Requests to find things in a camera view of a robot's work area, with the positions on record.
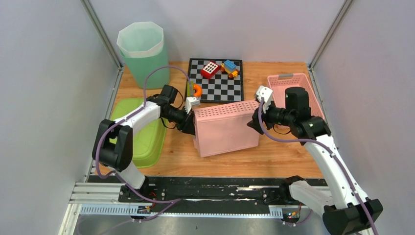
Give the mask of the pink perforated plastic basket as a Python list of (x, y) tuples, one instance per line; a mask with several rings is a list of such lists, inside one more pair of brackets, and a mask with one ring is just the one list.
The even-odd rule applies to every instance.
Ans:
[(247, 126), (257, 107), (256, 101), (247, 100), (195, 110), (194, 146), (200, 156), (258, 146), (259, 133)]

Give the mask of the large green plastic container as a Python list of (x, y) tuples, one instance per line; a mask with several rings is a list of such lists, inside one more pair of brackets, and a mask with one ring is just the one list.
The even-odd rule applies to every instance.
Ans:
[(118, 102), (112, 121), (123, 121), (109, 132), (101, 145), (99, 162), (104, 164), (104, 147), (115, 147), (119, 130), (123, 126), (133, 129), (132, 162), (138, 168), (153, 166), (159, 160), (166, 128), (163, 126), (161, 107), (142, 98), (128, 98)]

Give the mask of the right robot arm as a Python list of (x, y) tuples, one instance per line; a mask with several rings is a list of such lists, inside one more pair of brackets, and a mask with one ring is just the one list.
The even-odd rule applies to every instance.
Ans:
[(282, 184), (279, 197), (285, 204), (304, 203), (318, 214), (332, 235), (376, 235), (375, 221), (383, 211), (378, 199), (371, 199), (354, 179), (335, 145), (331, 131), (320, 116), (312, 115), (305, 88), (285, 90), (285, 106), (276, 106), (272, 89), (260, 86), (254, 95), (259, 106), (248, 126), (267, 135), (275, 125), (287, 126), (313, 157), (329, 187), (326, 195), (310, 186), (300, 176), (289, 177)]

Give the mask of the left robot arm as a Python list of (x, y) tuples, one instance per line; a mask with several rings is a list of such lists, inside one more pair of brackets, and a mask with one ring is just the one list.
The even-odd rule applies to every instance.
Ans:
[(165, 85), (160, 94), (149, 96), (132, 112), (116, 119), (104, 119), (100, 122), (92, 150), (92, 158), (117, 173), (123, 181), (132, 187), (131, 196), (138, 202), (145, 202), (150, 196), (145, 186), (146, 177), (133, 163), (133, 137), (140, 130), (157, 119), (166, 119), (175, 123), (182, 133), (194, 135), (193, 107), (200, 105), (197, 96), (184, 99), (184, 107), (176, 108), (178, 90)]

